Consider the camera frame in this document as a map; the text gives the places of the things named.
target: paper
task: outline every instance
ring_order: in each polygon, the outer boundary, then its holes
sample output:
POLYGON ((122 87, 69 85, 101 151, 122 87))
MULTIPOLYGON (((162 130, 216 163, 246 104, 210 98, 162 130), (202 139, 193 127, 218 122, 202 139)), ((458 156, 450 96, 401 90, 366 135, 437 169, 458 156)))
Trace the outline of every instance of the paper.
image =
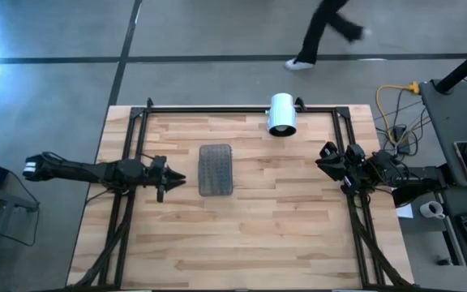
POLYGON ((400 218, 413 218, 412 204, 407 204, 403 207, 396 208, 397 216, 400 218))

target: white cup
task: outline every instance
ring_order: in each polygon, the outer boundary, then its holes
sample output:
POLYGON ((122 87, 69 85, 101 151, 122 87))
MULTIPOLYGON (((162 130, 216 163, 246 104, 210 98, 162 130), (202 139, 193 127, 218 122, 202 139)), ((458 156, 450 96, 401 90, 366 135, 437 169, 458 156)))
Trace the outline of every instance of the white cup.
POLYGON ((435 201, 422 204, 419 208, 419 212, 421 212, 421 215, 426 218, 437 218, 442 220, 446 217, 446 215, 444 215, 443 205, 435 201))

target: gray floor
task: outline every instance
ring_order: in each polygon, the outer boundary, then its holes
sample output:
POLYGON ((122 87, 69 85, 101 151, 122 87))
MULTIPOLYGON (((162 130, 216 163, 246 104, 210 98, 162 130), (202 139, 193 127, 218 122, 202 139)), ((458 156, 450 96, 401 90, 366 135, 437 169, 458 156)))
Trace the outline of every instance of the gray floor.
MULTIPOLYGON (((295 54, 317 2, 145 0, 130 56, 295 54)), ((0 58, 117 58, 133 3, 1 0, 0 58)), ((349 45, 328 28, 319 54, 467 53, 467 0, 361 0, 352 1, 343 12, 374 35, 349 45)), ((378 86, 441 78, 461 62, 331 61, 303 72, 286 71, 283 62, 130 63, 117 104, 142 105, 147 97, 158 105, 267 104, 273 94, 288 92, 309 104, 371 104, 378 117, 378 86)), ((94 161, 117 67, 0 64, 0 165, 20 173, 25 157, 45 150, 94 161)), ((397 93, 383 91, 385 111, 394 109, 397 93)), ((419 98, 406 93, 401 104, 419 98)), ((422 108, 402 111, 398 122, 410 122, 422 108)), ((376 126, 383 127, 382 121, 376 126)), ((409 165, 444 162, 433 128, 424 130, 421 151, 405 159, 409 165)), ((88 188, 62 180, 26 185, 41 202, 37 242, 22 247, 2 241, 0 291, 65 284, 88 188)), ((29 238, 33 219, 16 213, 11 234, 29 238)), ((440 234, 405 234, 405 243, 416 283, 467 290, 464 267, 434 264, 437 256, 448 253, 440 234)))

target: wooden table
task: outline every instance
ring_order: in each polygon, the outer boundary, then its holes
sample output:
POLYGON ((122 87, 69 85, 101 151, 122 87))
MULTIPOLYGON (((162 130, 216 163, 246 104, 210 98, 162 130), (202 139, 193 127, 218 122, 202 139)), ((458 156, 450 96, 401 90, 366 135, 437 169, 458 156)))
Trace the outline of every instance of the wooden table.
MULTIPOLYGON (((356 141, 367 154, 377 151, 370 107, 351 105, 350 111, 356 141)), ((121 158, 129 112, 130 106, 109 109, 98 161, 121 158)), ((272 137, 263 114, 150 114, 144 152, 167 156, 187 183, 168 192, 163 204, 154 187, 138 188, 122 288, 360 287, 345 195, 315 164, 325 142, 335 139, 332 117, 299 114, 297 129, 288 138, 272 137), (199 195, 199 146, 205 144, 231 145, 231 196, 199 195)), ((94 185, 89 195, 103 190, 94 185)), ((112 201, 103 195, 85 208, 68 284, 102 251, 112 201)), ((392 197, 376 192, 371 211, 380 248, 412 281, 392 197)), ((368 251, 366 260, 373 278, 368 251)), ((112 279, 113 260, 109 270, 112 279)))

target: person's leg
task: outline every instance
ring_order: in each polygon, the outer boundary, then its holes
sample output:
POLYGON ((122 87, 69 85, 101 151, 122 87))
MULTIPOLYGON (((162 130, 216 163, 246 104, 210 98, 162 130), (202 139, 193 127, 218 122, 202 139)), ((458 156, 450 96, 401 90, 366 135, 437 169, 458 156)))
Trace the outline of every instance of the person's leg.
POLYGON ((348 0, 323 0, 311 17, 306 37, 302 43, 302 51, 298 54, 296 62, 316 63, 316 54, 325 26, 336 18, 336 13, 348 0))
POLYGON ((343 18, 340 13, 333 15, 329 24, 349 42, 360 40, 363 37, 363 27, 343 18))

